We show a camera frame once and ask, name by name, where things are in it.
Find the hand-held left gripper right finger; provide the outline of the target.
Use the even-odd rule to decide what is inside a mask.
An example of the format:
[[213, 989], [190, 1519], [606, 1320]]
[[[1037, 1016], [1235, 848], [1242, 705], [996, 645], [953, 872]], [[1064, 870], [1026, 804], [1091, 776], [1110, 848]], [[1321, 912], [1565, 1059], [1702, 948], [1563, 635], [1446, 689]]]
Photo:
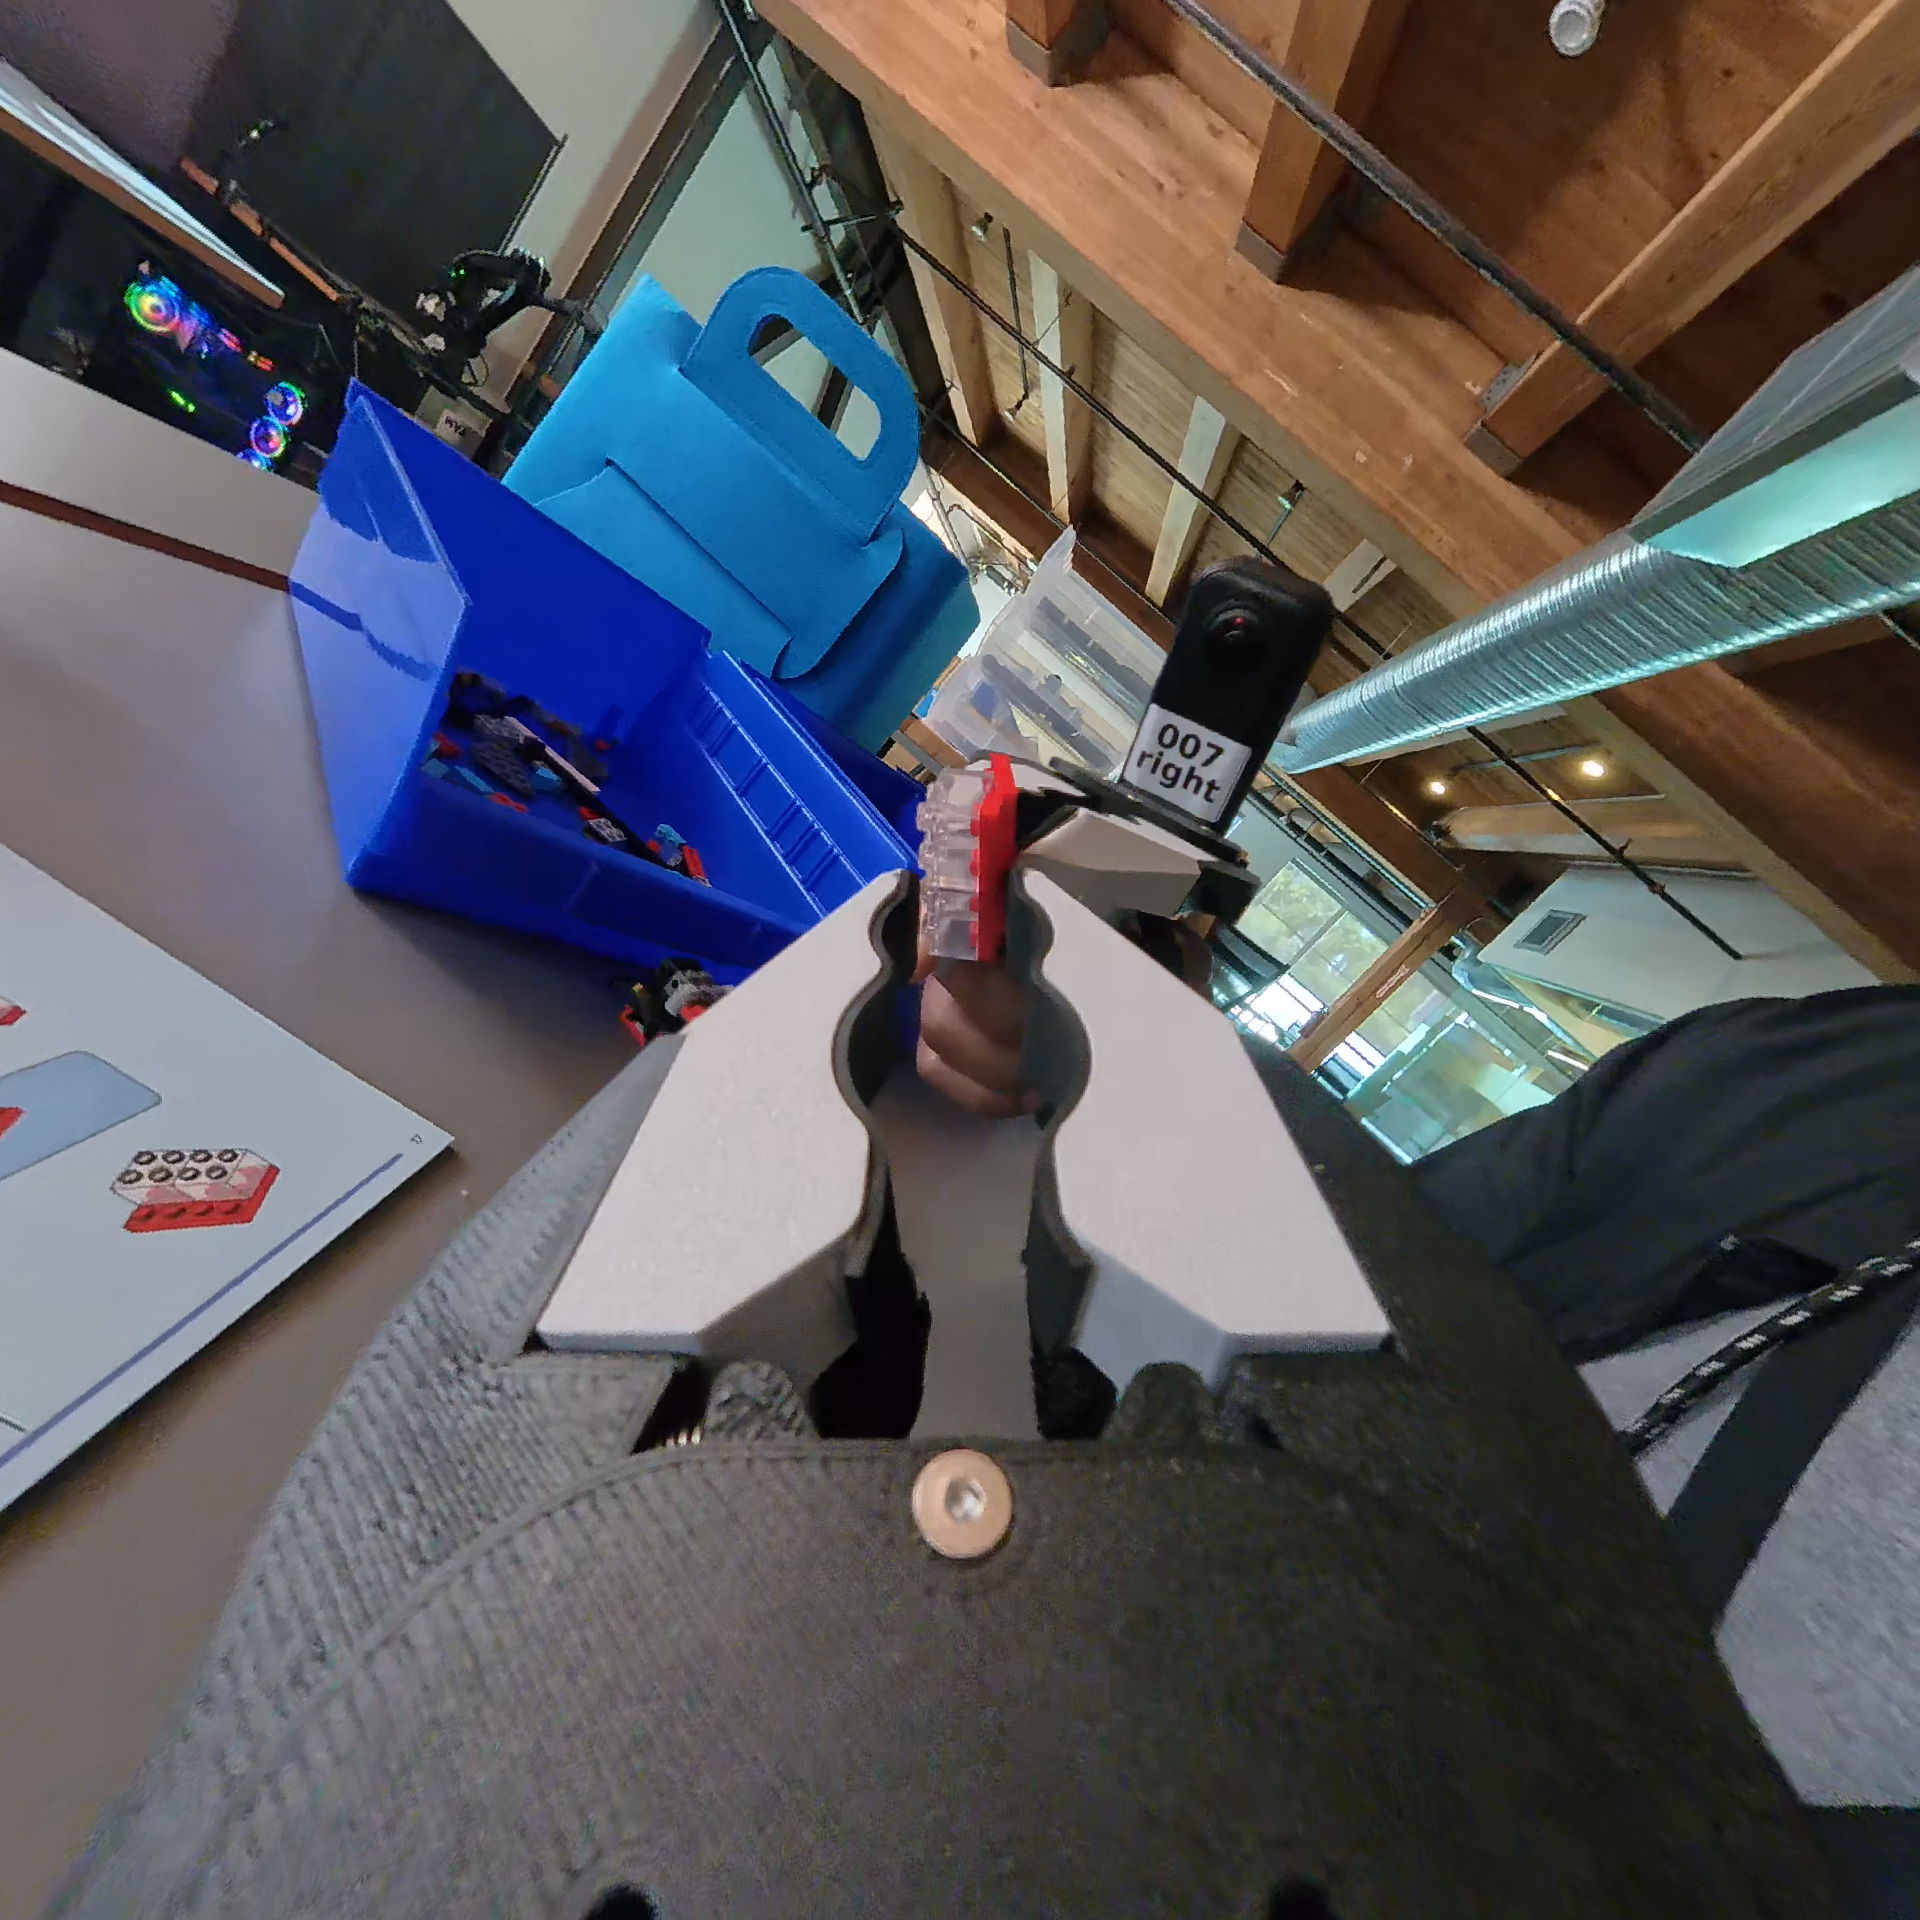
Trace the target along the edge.
[[1113, 1390], [1182, 1365], [1381, 1352], [1393, 1326], [1240, 1029], [1054, 877], [1013, 877], [1041, 1157], [1025, 1246], [1043, 1357]]

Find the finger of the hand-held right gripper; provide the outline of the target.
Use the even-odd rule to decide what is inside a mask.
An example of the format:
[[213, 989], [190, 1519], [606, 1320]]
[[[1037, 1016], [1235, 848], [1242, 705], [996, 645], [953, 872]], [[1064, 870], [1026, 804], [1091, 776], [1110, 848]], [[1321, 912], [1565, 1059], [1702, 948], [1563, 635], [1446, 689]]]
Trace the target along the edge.
[[1242, 862], [1110, 814], [1066, 814], [1026, 844], [1026, 870], [1098, 916], [1236, 916], [1251, 903]]

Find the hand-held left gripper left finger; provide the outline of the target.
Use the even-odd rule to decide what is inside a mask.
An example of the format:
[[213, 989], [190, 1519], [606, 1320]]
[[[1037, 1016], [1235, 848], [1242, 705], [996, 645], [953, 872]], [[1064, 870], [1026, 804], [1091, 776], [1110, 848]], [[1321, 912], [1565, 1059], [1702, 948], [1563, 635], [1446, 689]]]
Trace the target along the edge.
[[885, 872], [675, 1043], [534, 1320], [548, 1351], [762, 1359], [810, 1388], [853, 1345], [916, 924], [916, 875]]

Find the red toy brick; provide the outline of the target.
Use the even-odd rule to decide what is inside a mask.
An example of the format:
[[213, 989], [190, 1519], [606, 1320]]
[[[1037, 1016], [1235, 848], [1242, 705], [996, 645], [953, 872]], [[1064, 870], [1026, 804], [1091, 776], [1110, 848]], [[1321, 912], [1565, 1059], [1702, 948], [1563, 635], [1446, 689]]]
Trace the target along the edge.
[[1019, 852], [1019, 781], [1010, 756], [987, 756], [971, 814], [971, 958], [993, 966], [1004, 956], [1006, 887]]

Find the clear toy brick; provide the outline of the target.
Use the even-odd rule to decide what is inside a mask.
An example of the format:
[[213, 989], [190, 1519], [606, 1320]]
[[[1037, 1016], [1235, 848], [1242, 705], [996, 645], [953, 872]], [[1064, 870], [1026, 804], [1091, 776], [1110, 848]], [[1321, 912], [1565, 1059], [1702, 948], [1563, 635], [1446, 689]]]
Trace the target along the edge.
[[920, 942], [932, 958], [974, 963], [971, 814], [986, 769], [987, 759], [945, 769], [920, 804]]

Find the blue plastic bin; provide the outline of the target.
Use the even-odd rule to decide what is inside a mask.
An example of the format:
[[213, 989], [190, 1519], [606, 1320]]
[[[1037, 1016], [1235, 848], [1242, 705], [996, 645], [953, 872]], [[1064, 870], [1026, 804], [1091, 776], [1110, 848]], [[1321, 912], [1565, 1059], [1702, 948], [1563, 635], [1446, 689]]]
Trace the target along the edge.
[[291, 589], [350, 887], [621, 963], [686, 953], [692, 880], [416, 768], [468, 668], [609, 737], [609, 801], [651, 832], [706, 628], [366, 388]]
[[920, 867], [920, 788], [850, 748], [729, 655], [676, 696], [680, 752], [659, 822], [699, 854], [676, 953], [746, 976], [874, 880]]

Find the pile of toy bricks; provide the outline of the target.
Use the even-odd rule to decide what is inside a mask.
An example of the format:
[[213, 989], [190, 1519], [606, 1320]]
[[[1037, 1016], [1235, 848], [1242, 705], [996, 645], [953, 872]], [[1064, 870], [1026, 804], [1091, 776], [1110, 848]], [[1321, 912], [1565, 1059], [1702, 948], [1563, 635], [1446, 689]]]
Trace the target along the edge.
[[419, 775], [525, 819], [578, 832], [598, 848], [710, 884], [702, 852], [669, 822], [634, 829], [609, 801], [610, 740], [530, 695], [468, 668], [451, 676]]

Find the person's right hand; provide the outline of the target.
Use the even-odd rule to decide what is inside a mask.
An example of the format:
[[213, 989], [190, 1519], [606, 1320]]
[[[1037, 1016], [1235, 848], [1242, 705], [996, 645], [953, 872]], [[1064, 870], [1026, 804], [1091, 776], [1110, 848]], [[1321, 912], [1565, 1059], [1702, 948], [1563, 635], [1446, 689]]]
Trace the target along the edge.
[[958, 1111], [1013, 1119], [1041, 1111], [1025, 1069], [1026, 987], [998, 965], [924, 956], [916, 1069]]

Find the grey toy brick car model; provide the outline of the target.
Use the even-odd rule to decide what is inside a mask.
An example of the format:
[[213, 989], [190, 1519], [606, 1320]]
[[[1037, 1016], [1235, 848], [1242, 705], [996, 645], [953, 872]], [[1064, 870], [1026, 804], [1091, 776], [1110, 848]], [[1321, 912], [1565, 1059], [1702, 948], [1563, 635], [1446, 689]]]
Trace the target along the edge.
[[692, 956], [667, 956], [664, 963], [637, 976], [627, 989], [619, 1005], [619, 1023], [637, 1049], [646, 1049], [659, 1039], [669, 1039], [731, 995], [731, 987], [717, 981]]

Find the clear plastic storage drawers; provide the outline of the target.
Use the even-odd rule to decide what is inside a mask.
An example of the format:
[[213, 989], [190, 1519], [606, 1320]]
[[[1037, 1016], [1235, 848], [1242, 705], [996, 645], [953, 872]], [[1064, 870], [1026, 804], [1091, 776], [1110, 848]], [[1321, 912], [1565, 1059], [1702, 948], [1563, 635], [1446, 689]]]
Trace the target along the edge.
[[961, 756], [1069, 761], [1099, 779], [1125, 764], [1166, 649], [1077, 560], [1077, 534], [1058, 534], [929, 696], [926, 727]]

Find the toy brick instruction booklet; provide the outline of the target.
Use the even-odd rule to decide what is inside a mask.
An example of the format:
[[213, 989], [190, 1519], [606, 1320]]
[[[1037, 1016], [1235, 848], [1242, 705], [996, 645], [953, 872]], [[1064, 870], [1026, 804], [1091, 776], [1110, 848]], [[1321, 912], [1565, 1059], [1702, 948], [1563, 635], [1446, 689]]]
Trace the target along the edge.
[[3, 852], [3, 1507], [451, 1136]]

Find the person's grey shirt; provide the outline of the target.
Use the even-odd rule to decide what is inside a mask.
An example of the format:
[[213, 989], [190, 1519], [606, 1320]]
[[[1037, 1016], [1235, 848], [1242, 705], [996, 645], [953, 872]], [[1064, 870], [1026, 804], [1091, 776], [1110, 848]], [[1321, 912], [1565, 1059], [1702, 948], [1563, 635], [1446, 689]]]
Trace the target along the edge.
[[1915, 1280], [1737, 1368], [1637, 1472], [1801, 1800], [1915, 1807]]

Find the computer tower with lit fans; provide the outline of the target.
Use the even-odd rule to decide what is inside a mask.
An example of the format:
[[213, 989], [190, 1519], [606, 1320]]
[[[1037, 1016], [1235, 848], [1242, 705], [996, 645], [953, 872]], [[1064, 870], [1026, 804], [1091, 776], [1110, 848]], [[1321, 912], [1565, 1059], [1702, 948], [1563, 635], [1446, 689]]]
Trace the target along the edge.
[[292, 368], [152, 260], [132, 267], [120, 308], [101, 364], [113, 397], [252, 468], [291, 468], [297, 431], [315, 411]]

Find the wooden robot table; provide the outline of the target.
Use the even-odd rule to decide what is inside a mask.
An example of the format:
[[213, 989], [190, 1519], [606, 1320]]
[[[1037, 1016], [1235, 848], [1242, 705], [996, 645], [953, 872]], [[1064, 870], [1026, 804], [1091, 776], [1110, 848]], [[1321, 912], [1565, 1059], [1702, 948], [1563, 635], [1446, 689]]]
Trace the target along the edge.
[[257, 272], [200, 217], [178, 205], [129, 157], [106, 144], [41, 86], [3, 62], [3, 132], [26, 153], [54, 166], [65, 177], [107, 200], [149, 233], [185, 251], [270, 310], [283, 307], [283, 289]]

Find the silver ventilation duct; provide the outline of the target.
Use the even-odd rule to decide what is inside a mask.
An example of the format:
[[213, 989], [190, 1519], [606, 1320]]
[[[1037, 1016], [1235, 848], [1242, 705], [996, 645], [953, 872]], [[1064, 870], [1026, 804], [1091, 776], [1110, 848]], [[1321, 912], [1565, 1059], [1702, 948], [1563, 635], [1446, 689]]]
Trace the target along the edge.
[[1797, 348], [1621, 531], [1288, 723], [1308, 773], [1917, 598], [1917, 270]]

